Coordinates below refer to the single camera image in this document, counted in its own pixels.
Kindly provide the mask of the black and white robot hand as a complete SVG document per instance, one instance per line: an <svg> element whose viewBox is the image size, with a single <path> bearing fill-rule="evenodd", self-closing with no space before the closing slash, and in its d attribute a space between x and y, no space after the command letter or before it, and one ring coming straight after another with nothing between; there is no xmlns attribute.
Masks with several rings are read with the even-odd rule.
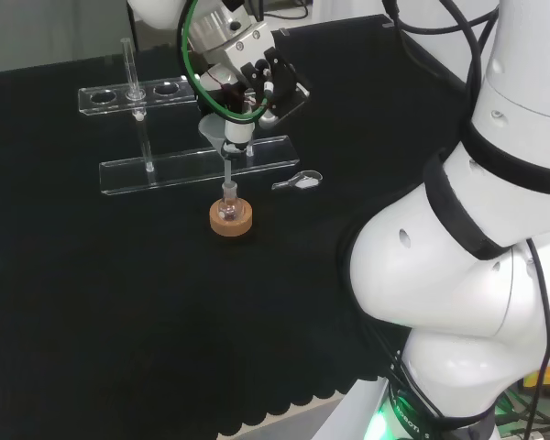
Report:
<svg viewBox="0 0 550 440"><path fill-rule="evenodd" d="M179 49L200 107L222 123L216 149L227 160L248 151L256 128L275 127L309 99L263 22L196 20L183 28Z"/></svg>

